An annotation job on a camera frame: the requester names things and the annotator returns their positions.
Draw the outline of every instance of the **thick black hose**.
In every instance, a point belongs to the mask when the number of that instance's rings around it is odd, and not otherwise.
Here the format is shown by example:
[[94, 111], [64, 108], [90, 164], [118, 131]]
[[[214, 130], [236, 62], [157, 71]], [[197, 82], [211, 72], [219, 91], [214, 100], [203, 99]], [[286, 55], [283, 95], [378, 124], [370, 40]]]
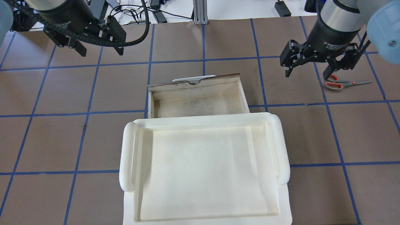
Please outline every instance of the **thick black hose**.
[[[147, 36], [149, 29], [150, 29], [150, 21], [149, 21], [149, 16], [148, 16], [148, 12], [147, 10], [144, 11], [144, 14], [146, 16], [146, 29], [144, 30], [143, 35], [138, 38], [137, 40], [134, 41], [130, 41], [130, 42], [112, 42], [109, 40], [103, 40], [100, 37], [98, 39], [93, 39], [93, 38], [89, 38], [87, 36], [83, 36], [80, 34], [75, 34], [72, 33], [68, 30], [62, 29], [58, 26], [53, 25], [52, 23], [48, 22], [47, 20], [45, 20], [44, 18], [42, 18], [41, 16], [39, 16], [38, 14], [34, 14], [32, 12], [29, 12], [28, 10], [26, 10], [24, 7], [22, 7], [20, 4], [17, 3], [17, 1], [14, 0], [4, 0], [5, 2], [7, 2], [9, 5], [13, 6], [14, 8], [19, 9], [20, 12], [29, 15], [29, 16], [33, 16], [35, 19], [37, 19], [38, 22], [40, 22], [41, 24], [43, 24], [44, 26], [57, 31], [58, 33], [61, 33], [65, 36], [69, 36], [72, 39], [75, 40], [80, 40], [89, 44], [94, 44], [94, 45], [100, 45], [100, 46], [105, 46], [105, 47], [127, 47], [127, 46], [132, 46], [132, 45], [136, 45], [141, 43]], [[144, 0], [142, 1], [142, 7], [144, 9], [147, 9], [146, 7], [146, 3], [144, 2]]]

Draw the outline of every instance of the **scissors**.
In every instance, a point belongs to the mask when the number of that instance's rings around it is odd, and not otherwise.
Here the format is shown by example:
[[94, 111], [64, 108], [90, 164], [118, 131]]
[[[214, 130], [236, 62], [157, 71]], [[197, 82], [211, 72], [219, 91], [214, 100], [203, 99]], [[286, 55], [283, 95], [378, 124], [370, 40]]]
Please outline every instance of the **scissors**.
[[348, 80], [340, 80], [337, 76], [331, 75], [328, 78], [328, 81], [325, 82], [325, 88], [328, 90], [342, 90], [343, 88], [347, 86], [353, 86], [353, 85], [360, 85], [360, 84], [370, 84], [372, 81], [363, 81], [363, 82], [354, 82], [354, 81], [348, 81]]

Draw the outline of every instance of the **tiled surface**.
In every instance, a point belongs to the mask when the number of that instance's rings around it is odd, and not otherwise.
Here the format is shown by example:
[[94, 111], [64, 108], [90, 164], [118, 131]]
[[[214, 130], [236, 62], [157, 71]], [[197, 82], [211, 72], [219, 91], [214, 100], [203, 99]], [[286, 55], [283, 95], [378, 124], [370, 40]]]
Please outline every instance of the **tiled surface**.
[[205, 27], [206, 58], [257, 56], [250, 20], [212, 20]]
[[29, 117], [0, 118], [0, 173], [12, 172]]
[[398, 223], [400, 165], [350, 166], [347, 173], [364, 224]]
[[78, 174], [75, 182], [68, 225], [122, 224], [124, 191], [117, 173]]
[[74, 170], [84, 124], [85, 116], [33, 118], [17, 171]]
[[[285, 78], [277, 56], [289, 39], [305, 41], [301, 21], [309, 32], [315, 17], [156, 24], [124, 56], [85, 44], [86, 58], [66, 48], [51, 57], [54, 44], [42, 32], [12, 41], [7, 34], [0, 47], [0, 224], [122, 224], [122, 132], [145, 117], [146, 85], [230, 73], [241, 74], [250, 112], [267, 108], [282, 120], [293, 224], [395, 224], [399, 67], [367, 53], [337, 75], [373, 83], [335, 93], [321, 89], [313, 64]], [[128, 40], [143, 28], [125, 26]], [[320, 74], [325, 66], [316, 65]]]
[[95, 67], [49, 70], [35, 113], [86, 112], [95, 73]]
[[292, 168], [293, 225], [357, 224], [341, 167]]
[[18, 32], [1, 69], [47, 67], [54, 43], [42, 32]]
[[31, 114], [45, 70], [0, 72], [0, 115]]
[[119, 169], [124, 127], [143, 116], [142, 112], [91, 115], [86, 127], [79, 169]]
[[326, 107], [269, 107], [281, 119], [291, 164], [340, 163]]
[[386, 103], [332, 105], [330, 111], [346, 162], [400, 161], [400, 135]]
[[62, 224], [72, 177], [72, 174], [15, 176], [0, 224]]

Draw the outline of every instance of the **white floor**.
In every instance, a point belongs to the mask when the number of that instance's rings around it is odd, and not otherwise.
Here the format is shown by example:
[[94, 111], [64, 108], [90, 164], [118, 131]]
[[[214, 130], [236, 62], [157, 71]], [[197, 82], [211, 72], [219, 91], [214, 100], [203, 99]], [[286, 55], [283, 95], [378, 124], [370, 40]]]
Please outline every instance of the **white floor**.
[[[287, 7], [292, 13], [292, 16], [310, 16], [315, 13], [304, 11], [306, 0], [284, 0]], [[264, 17], [279, 17], [279, 14], [274, 8], [276, 0], [208, 0], [207, 15], [209, 20], [234, 20], [248, 18], [264, 18]], [[121, 4], [141, 5], [140, 0], [121, 0]], [[190, 17], [193, 11], [193, 0], [169, 0], [165, 5], [161, 6], [161, 10]], [[186, 22], [189, 19], [171, 16], [164, 13], [168, 23]], [[157, 23], [152, 13], [149, 13], [150, 22]], [[127, 24], [133, 21], [131, 16], [119, 13], [116, 18], [120, 24]], [[37, 23], [33, 28], [42, 27]]]

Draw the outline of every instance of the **metal frame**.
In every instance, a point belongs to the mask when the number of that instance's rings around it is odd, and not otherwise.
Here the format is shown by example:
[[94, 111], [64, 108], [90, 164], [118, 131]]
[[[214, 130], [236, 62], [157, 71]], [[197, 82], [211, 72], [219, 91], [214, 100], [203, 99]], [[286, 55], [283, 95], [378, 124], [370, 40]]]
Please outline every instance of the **metal frame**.
[[208, 24], [207, 0], [193, 0], [194, 24]]

